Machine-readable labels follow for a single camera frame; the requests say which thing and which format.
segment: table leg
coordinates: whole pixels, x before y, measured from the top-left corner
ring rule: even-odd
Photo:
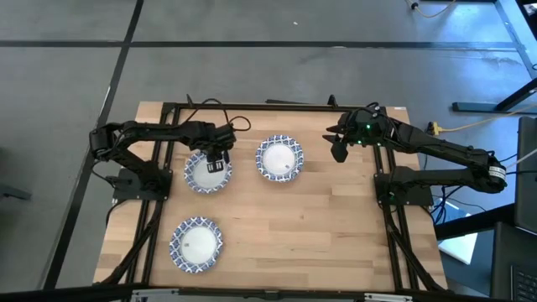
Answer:
[[[489,112],[489,113],[509,113],[513,112],[512,108],[521,101],[537,92],[537,78],[533,79],[515,93],[508,96],[499,104],[477,103],[477,102],[454,102],[452,104],[454,112]],[[525,110],[525,114],[537,114],[537,109],[530,108]]]
[[[499,221],[514,225],[514,203],[435,226],[436,239],[446,240],[491,229]]]

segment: black floor stripe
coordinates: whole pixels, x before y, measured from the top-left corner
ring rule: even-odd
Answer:
[[[111,48],[124,45],[123,41],[105,40],[0,40],[0,47]]]
[[[361,41],[69,41],[69,40],[0,40],[0,47],[34,48],[380,48],[380,49],[464,49],[496,50],[519,46],[513,42],[361,42]]]
[[[127,34],[125,35],[125,40],[123,41],[125,45],[121,48],[119,56],[117,58],[116,67],[114,68],[112,79],[110,80],[110,86],[108,87],[108,93],[105,98],[104,104],[102,105],[99,118],[97,119],[96,126],[100,127],[107,122],[110,110],[112,109],[112,104],[114,97],[116,96],[117,86],[119,85],[119,80],[121,79],[121,74],[123,72],[123,67],[125,66],[125,61],[127,60],[128,55],[128,43],[132,41],[134,31],[136,30],[136,25],[140,18],[140,13],[142,12],[143,0],[137,0],[136,6],[134,7],[133,16],[128,25]],[[50,261],[48,273],[44,279],[44,289],[54,289],[58,282],[58,277],[61,273],[61,268],[65,260],[65,255],[69,248],[70,239],[73,235],[73,231],[76,226],[76,219],[80,213],[82,207],[82,201],[84,200],[84,194],[86,193],[87,184],[91,175],[91,165],[93,163],[93,158],[90,154],[90,150],[86,151],[84,161],[81,167],[81,172],[79,173],[76,185],[73,188],[71,193],[71,198],[67,204],[67,216],[65,217],[63,224],[61,225],[61,234],[58,240],[56,241],[55,248],[53,248],[53,256]]]

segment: wooden table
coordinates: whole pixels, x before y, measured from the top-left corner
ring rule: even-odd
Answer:
[[[160,102],[142,102],[136,120],[159,122]],[[388,114],[409,122],[406,109],[389,107]],[[175,145],[174,178],[164,203],[150,284],[166,287],[227,289],[393,290],[383,214],[377,206],[372,148],[349,148],[344,164],[334,161],[331,145],[321,135],[335,125],[340,112],[228,111],[243,115],[252,129],[237,132],[231,150],[233,174],[227,187],[214,195],[195,193],[185,183],[183,168],[190,152]],[[180,121],[190,110],[180,113]],[[225,122],[222,111],[200,110],[193,120]],[[236,127],[242,128],[237,120]],[[255,166],[255,151],[274,134],[295,138],[304,149],[305,166],[286,184],[266,180]],[[136,143],[131,150],[150,159],[153,143]],[[163,162],[165,144],[162,148]],[[384,156],[384,168],[387,160]],[[395,154],[398,165],[418,169],[418,157]],[[140,201],[128,201],[111,215],[95,281],[103,280],[131,247]],[[446,286],[430,217],[418,206],[406,206],[412,248],[437,283]],[[169,256],[174,229],[192,216],[211,218],[221,228],[224,248],[210,271],[184,273]],[[135,280],[141,279],[145,251],[140,253]],[[402,253],[404,284],[408,275]]]

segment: blue and white plate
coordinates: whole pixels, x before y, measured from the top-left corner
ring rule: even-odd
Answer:
[[[294,180],[304,165],[300,144],[287,135],[274,135],[261,143],[255,154],[259,172],[268,180]]]
[[[175,229],[169,255],[184,272],[201,273],[215,265],[222,245],[222,232],[212,220],[192,217]]]
[[[232,164],[224,164],[224,170],[207,171],[207,157],[202,152],[190,156],[185,165],[185,180],[188,186],[202,194],[215,193],[227,185],[232,177]]]

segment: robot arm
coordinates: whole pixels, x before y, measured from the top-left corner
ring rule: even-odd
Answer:
[[[210,173],[222,171],[229,163],[228,150],[237,141],[231,123],[216,127],[211,122],[189,121],[178,126],[152,123],[108,123],[90,132],[91,154],[98,161],[115,161],[127,171],[118,177],[107,176],[118,199],[164,199],[168,196],[171,171],[159,169],[153,161],[144,161],[128,151],[139,141],[180,142],[190,150],[199,149],[207,156]]]
[[[465,185],[486,193],[505,188],[505,167],[483,149],[461,146],[433,138],[420,129],[387,117],[371,107],[343,113],[336,126],[326,129],[335,135],[324,135],[332,143],[331,153],[344,162],[347,145],[384,146],[407,154],[423,153],[466,166],[465,169],[414,171],[396,167],[389,175],[389,189],[406,191],[417,185]]]

